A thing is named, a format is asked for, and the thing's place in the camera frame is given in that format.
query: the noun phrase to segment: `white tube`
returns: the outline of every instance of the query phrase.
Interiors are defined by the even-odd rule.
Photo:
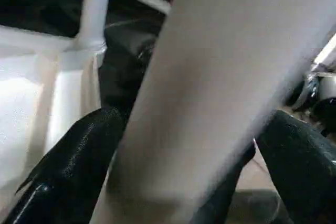
[[[105,47],[104,26],[108,0],[83,0],[77,43],[87,48]]]
[[[187,223],[335,17],[335,0],[174,0],[112,169],[114,223]]]

